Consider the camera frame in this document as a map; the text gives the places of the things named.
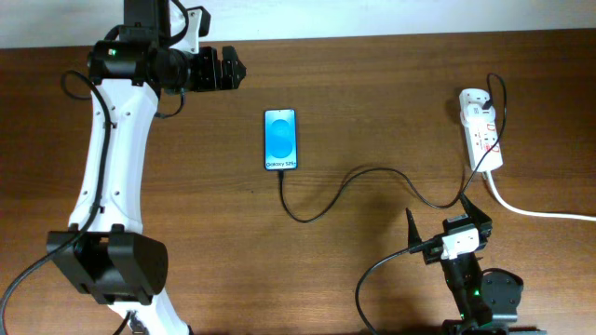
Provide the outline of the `blue screen smartphone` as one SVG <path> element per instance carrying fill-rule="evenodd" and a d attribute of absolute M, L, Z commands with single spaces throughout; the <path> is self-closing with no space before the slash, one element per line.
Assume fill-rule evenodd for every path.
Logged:
<path fill-rule="evenodd" d="M 296 112 L 264 112 L 264 167 L 266 170 L 298 168 Z"/>

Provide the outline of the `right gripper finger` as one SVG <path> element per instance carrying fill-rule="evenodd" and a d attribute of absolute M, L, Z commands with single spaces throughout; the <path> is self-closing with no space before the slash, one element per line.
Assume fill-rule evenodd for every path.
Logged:
<path fill-rule="evenodd" d="M 466 214 L 475 223 L 491 223 L 492 219 L 485 214 L 482 210 L 476 207 L 465 194 L 460 195 L 460 202 Z"/>
<path fill-rule="evenodd" d="M 408 224 L 408 250 L 411 254 L 416 253 L 419 250 L 419 246 L 423 243 L 420 234 L 418 233 L 413 214 L 406 208 L 406 219 Z"/>

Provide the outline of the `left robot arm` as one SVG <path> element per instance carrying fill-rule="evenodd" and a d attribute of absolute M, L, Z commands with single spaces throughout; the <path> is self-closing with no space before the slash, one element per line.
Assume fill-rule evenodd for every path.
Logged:
<path fill-rule="evenodd" d="M 162 94 L 229 90 L 246 70 L 233 47 L 203 47 L 210 13 L 178 1 L 128 1 L 124 21 L 88 54 L 93 121 L 85 175 L 47 252 L 74 288 L 141 334 L 188 334 L 166 291 L 166 246 L 143 234 L 141 184 Z"/>

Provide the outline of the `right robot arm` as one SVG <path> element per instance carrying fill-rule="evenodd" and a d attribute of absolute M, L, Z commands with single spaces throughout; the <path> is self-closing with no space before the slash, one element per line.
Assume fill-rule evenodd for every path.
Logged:
<path fill-rule="evenodd" d="M 406 211 L 408 252 L 420 252 L 426 265 L 438 263 L 460 314 L 459 320 L 446 320 L 444 334 L 509 334 L 518 320 L 523 280 L 504 269 L 481 269 L 476 253 L 485 249 L 493 221 L 466 197 L 460 202 L 464 213 L 446 219 L 443 232 L 424 241 L 413 214 Z"/>

